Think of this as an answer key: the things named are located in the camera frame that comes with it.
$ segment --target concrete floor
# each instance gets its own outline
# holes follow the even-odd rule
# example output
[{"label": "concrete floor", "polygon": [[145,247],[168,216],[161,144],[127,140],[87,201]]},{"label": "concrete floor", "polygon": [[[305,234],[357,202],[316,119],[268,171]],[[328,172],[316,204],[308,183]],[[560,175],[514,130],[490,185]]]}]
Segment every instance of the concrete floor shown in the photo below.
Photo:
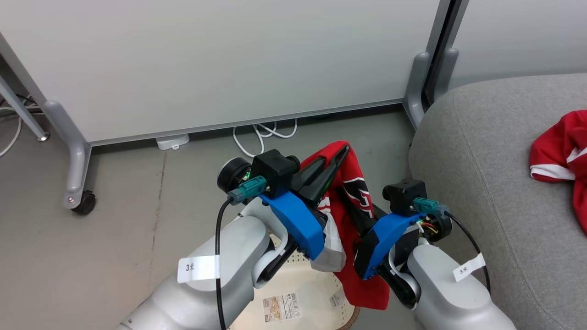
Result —
[{"label": "concrete floor", "polygon": [[[61,204],[67,148],[44,117],[37,119],[52,137],[38,143],[24,126],[0,157],[0,328],[112,329],[178,259],[214,234],[226,198],[216,175],[242,153],[227,131],[195,134],[176,151],[161,151],[154,140],[95,148],[86,188],[98,202],[81,217]],[[0,148],[17,123],[0,119]],[[258,152],[257,138],[242,130],[242,143]],[[408,173],[412,137],[407,117],[395,109],[306,120],[293,138],[265,142],[266,150],[304,159],[331,141],[350,141],[374,203],[385,206],[380,192]],[[225,220],[239,210],[229,208]],[[415,326],[392,297],[387,311],[363,309],[354,328]]]}]

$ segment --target gray metal stand leg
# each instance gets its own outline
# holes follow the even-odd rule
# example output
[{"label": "gray metal stand leg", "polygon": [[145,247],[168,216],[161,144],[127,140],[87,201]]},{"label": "gray metal stand leg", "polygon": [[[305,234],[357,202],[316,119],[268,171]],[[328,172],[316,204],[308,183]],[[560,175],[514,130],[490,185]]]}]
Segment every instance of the gray metal stand leg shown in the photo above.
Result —
[{"label": "gray metal stand leg", "polygon": [[438,76],[434,86],[434,101],[448,91],[450,78],[453,76],[454,66],[457,64],[458,49],[448,48],[442,54],[440,64],[438,64]]},{"label": "gray metal stand leg", "polygon": [[37,141],[43,142],[49,138],[49,133],[45,132],[39,126],[39,123],[37,123],[33,116],[31,116],[29,110],[26,109],[22,104],[22,101],[18,99],[2,77],[0,77],[0,94],[6,99],[8,104],[14,108],[14,111],[16,111],[16,113],[22,118],[25,124],[31,128],[33,133],[37,135]]},{"label": "gray metal stand leg", "polygon": [[86,142],[86,139],[84,139],[59,102],[45,102],[45,111],[47,111],[49,120],[69,148],[68,182],[65,188],[65,196],[63,197],[63,205],[66,208],[73,209],[83,202],[83,184],[86,181],[87,165],[90,161],[92,147]]},{"label": "gray metal stand leg", "polygon": [[407,82],[403,106],[414,128],[418,128],[420,121],[424,117],[422,89],[424,88],[424,81],[428,74],[429,61],[430,54],[428,52],[422,52],[416,55],[411,66],[410,79]]}]

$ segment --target metal frame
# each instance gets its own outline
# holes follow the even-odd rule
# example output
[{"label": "metal frame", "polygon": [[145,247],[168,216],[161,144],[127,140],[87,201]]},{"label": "metal frame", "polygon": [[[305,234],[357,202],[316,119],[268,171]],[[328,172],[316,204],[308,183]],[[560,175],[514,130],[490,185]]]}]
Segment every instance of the metal frame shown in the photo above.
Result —
[{"label": "metal frame", "polygon": [[430,37],[426,50],[414,57],[414,62],[411,66],[410,79],[407,83],[406,95],[404,97],[403,106],[406,110],[408,118],[414,128],[418,128],[420,121],[424,117],[424,106],[422,104],[422,90],[426,82],[426,76],[431,65],[431,57],[437,49],[439,39],[442,35],[444,21],[450,8],[451,0],[440,0],[438,9],[436,10],[436,17],[432,24]]},{"label": "metal frame", "polygon": [[438,41],[437,56],[430,64],[428,77],[424,83],[424,94],[429,104],[434,103],[448,91],[453,70],[457,64],[458,49],[453,47],[457,32],[463,21],[469,0],[453,0],[446,15],[443,33]]},{"label": "metal frame", "polygon": [[[393,105],[398,103],[403,103],[403,106],[407,112],[410,121],[414,127],[418,127],[422,117],[424,116],[424,109],[422,105],[422,90],[424,88],[424,83],[426,81],[427,73],[429,72],[429,68],[431,65],[431,57],[435,53],[437,49],[437,45],[439,42],[439,38],[441,36],[441,32],[443,30],[444,21],[447,15],[451,4],[451,0],[439,0],[438,3],[438,10],[436,12],[436,16],[434,18],[434,22],[432,25],[432,29],[430,32],[430,37],[428,44],[426,46],[426,50],[422,53],[419,53],[414,58],[414,62],[412,64],[411,74],[408,80],[406,94],[404,99],[394,99],[394,100],[387,100],[382,102],[374,102],[368,103],[363,105],[356,105],[356,106],[349,106],[349,107],[340,107],[335,109],[325,109],[325,110],[318,110],[315,112],[308,112],[304,113],[305,116],[314,116],[314,115],[323,115],[327,113],[334,113],[334,112],[342,112],[342,111],[350,111],[350,110],[358,110],[364,109],[368,107],[376,107],[376,106],[384,106],[384,105]],[[77,207],[82,198],[83,193],[83,185],[86,180],[86,173],[87,167],[90,159],[90,154],[92,151],[92,146],[101,146],[106,144],[113,144],[113,143],[121,143],[121,142],[129,142],[133,140],[142,140],[142,139],[150,139],[155,137],[164,137],[164,136],[171,136],[177,134],[186,134],[186,133],[195,133],[201,132],[205,130],[212,130],[212,129],[222,129],[227,127],[233,126],[240,126],[246,124],[252,124],[255,122],[259,122],[259,119],[256,120],[247,120],[238,123],[230,123],[230,124],[219,124],[219,125],[212,125],[207,127],[197,127],[193,129],[182,129],[182,130],[173,130],[168,132],[160,132],[160,133],[153,133],[153,134],[144,134],[139,136],[132,136],[132,137],[124,137],[120,139],[110,139],[110,140],[101,140],[95,142],[88,142],[83,137],[79,129],[75,126],[74,122],[68,116],[67,112],[63,108],[63,106],[58,102],[58,100],[47,100],[46,97],[43,95],[39,87],[35,84],[29,73],[26,71],[23,64],[20,60],[16,57],[16,54],[12,51],[10,46],[8,45],[6,39],[0,33],[0,54],[4,57],[8,65],[12,68],[15,72],[16,76],[26,89],[31,93],[35,100],[39,103],[39,106],[43,109],[47,118],[51,122],[51,125],[55,128],[58,132],[59,136],[62,140],[67,144],[69,148],[69,170],[68,170],[68,179],[65,188],[65,196],[63,198],[63,205],[66,208],[73,209]],[[291,116],[277,116],[266,118],[262,120],[266,121],[274,121],[274,120],[284,120],[284,119],[292,119],[295,118],[295,115]]]},{"label": "metal frame", "polygon": [[40,126],[39,123],[33,118],[29,110],[22,104],[22,101],[18,99],[18,97],[14,94],[8,83],[0,76],[0,95],[4,97],[6,102],[12,106],[14,111],[22,118],[22,120],[29,126],[31,131],[37,136],[37,141],[43,142],[47,141],[50,134],[45,132]]}]

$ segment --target red cloth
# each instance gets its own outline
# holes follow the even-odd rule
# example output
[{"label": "red cloth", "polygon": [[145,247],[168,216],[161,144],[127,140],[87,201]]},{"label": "red cloth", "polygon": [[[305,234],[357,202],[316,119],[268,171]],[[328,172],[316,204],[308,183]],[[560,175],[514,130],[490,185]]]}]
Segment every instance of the red cloth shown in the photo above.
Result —
[{"label": "red cloth", "polygon": [[[306,167],[317,157],[326,157],[328,159],[326,162],[327,166],[330,164],[329,160],[347,144],[349,144],[347,141],[333,142],[304,160],[301,167]],[[352,148],[350,148],[349,154],[346,156],[345,161],[324,196],[324,198],[330,199],[330,211],[338,227],[342,247],[346,254],[345,266],[341,272],[337,272],[335,275],[342,284],[345,290],[345,296],[352,305],[373,309],[386,309],[387,303],[389,302],[389,286],[379,276],[363,281],[353,267],[353,241],[358,238],[359,234],[346,213],[345,206],[336,193],[338,187],[343,187],[350,197],[349,199],[361,208],[361,210],[373,217],[371,196],[369,196],[369,191],[363,178],[363,172],[359,167],[357,156]]]},{"label": "red cloth", "polygon": [[536,180],[575,180],[573,207],[587,234],[587,110],[564,115],[532,144],[530,175]]}]

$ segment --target caster wheel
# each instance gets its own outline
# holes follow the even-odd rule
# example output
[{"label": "caster wheel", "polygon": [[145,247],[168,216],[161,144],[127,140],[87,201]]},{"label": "caster wheel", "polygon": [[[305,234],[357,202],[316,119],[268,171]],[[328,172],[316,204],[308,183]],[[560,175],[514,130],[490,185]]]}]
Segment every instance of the caster wheel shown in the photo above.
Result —
[{"label": "caster wheel", "polygon": [[94,206],[96,206],[96,195],[94,195],[91,190],[84,190],[82,192],[82,200],[78,206],[72,209],[72,211],[81,215],[86,215],[92,212]]}]

